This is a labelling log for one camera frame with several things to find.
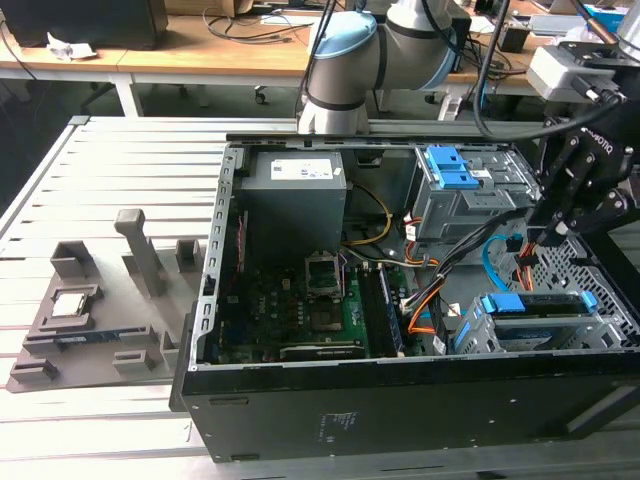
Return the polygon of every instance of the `black side panel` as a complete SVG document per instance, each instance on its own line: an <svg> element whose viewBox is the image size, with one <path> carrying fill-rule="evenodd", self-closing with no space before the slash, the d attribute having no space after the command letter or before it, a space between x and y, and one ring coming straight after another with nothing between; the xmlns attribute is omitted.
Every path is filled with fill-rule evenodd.
<svg viewBox="0 0 640 480"><path fill-rule="evenodd" d="M185 403L215 461L268 460L568 439L570 422L615 392L613 381L542 378L196 395Z"/></svg>

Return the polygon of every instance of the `white label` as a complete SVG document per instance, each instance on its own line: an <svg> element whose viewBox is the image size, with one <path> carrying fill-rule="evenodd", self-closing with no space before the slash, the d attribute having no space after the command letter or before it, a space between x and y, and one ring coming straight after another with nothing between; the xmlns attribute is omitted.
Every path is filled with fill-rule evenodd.
<svg viewBox="0 0 640 480"><path fill-rule="evenodd" d="M87 339L85 337L68 337L68 338L59 338L59 343L78 343L78 342L86 342Z"/></svg>
<svg viewBox="0 0 640 480"><path fill-rule="evenodd" d="M472 177L475 177L475 178L491 178L491 174L489 173L489 170L486 170L486 169L469 170L469 173L471 174Z"/></svg>
<svg viewBox="0 0 640 480"><path fill-rule="evenodd" d="M331 180L328 158L276 159L271 162L271 180Z"/></svg>
<svg viewBox="0 0 640 480"><path fill-rule="evenodd" d="M437 335L433 336L433 348L435 348L436 352L438 352L440 355L444 355L447 353L447 347Z"/></svg>
<svg viewBox="0 0 640 480"><path fill-rule="evenodd" d="M407 235L407 240L409 240L410 242L415 242L416 241L416 227L413 225L407 225L405 227L405 231L406 231L406 235Z"/></svg>

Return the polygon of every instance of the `computer tower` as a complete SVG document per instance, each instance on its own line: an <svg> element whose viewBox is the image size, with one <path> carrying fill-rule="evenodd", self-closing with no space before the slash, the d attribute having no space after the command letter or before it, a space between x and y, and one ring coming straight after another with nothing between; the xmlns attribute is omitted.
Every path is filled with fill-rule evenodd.
<svg viewBox="0 0 640 480"><path fill-rule="evenodd" d="M93 48L152 50L168 25L163 0L0 0L21 47L47 44L47 33Z"/></svg>

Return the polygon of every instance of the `yellow cable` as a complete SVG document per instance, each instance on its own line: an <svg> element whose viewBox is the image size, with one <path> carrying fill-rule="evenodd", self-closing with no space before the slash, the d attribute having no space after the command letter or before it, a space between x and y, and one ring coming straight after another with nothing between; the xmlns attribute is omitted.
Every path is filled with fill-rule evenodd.
<svg viewBox="0 0 640 480"><path fill-rule="evenodd" d="M343 242L342 244L346 245L346 246L369 245L371 243L377 242L378 240L382 240L391 231L391 218L392 218L391 212L389 211L387 206L384 204L384 202L380 199L380 197L378 197L376 194L374 194L367 187L364 187L362 185L356 185L356 184L354 184L353 186L361 188L362 190L367 192L369 195L371 195L371 197L376 202L378 202L378 204L382 207L382 209L384 210L384 214L387 217L387 224L385 225L384 230L382 231L382 233L380 235L376 235L375 237L372 237L372 238L365 238L364 240L351 240L351 241L348 241L348 242Z"/></svg>

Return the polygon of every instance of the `label on computer case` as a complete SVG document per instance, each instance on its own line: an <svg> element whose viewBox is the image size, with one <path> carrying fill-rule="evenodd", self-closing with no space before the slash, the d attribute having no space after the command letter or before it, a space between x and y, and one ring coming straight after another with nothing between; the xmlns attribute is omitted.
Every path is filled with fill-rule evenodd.
<svg viewBox="0 0 640 480"><path fill-rule="evenodd" d="M331 180L328 158L287 158L271 162L271 180Z"/></svg>
<svg viewBox="0 0 640 480"><path fill-rule="evenodd" d="M433 336L433 348L440 355L446 355L447 353L447 346L444 344L442 340L440 340L440 338L437 335Z"/></svg>
<svg viewBox="0 0 640 480"><path fill-rule="evenodd" d="M320 415L318 428L319 443L337 443L347 432L354 430L358 412L325 413Z"/></svg>

